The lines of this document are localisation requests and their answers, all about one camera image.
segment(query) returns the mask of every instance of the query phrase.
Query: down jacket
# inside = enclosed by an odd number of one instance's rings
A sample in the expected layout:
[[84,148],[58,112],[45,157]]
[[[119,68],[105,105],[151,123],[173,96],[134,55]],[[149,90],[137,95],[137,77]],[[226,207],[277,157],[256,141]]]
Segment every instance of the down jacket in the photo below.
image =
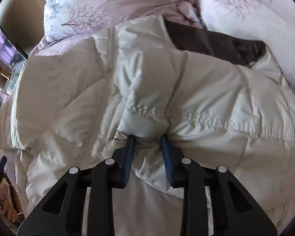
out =
[[[18,150],[26,215],[70,167],[94,167],[128,134],[138,137],[133,182],[170,209],[166,195],[183,190],[167,183],[164,133],[200,165],[226,166],[276,225],[284,220],[295,196],[295,96],[268,48],[249,67],[232,64],[177,49],[162,16],[139,18],[62,55],[30,56],[0,110],[0,147]],[[116,234],[147,235],[127,229]]]

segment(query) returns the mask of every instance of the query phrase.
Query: pillowcase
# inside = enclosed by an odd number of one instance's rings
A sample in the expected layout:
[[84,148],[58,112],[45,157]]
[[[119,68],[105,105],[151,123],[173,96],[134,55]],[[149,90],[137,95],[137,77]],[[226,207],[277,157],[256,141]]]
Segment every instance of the pillowcase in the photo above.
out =
[[264,41],[295,89],[295,3],[293,0],[200,0],[211,31]]
[[177,7],[184,1],[196,3],[196,0],[46,0],[46,41],[53,42],[74,34],[95,33],[147,15],[163,14],[170,21],[194,25]]

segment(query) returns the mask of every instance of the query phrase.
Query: dark brown jacket lining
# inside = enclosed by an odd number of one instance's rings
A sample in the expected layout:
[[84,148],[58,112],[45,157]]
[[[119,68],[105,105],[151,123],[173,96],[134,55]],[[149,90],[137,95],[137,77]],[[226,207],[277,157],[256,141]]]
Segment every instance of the dark brown jacket lining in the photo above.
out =
[[237,39],[165,20],[167,32],[177,49],[202,53],[250,67],[266,53],[262,41]]

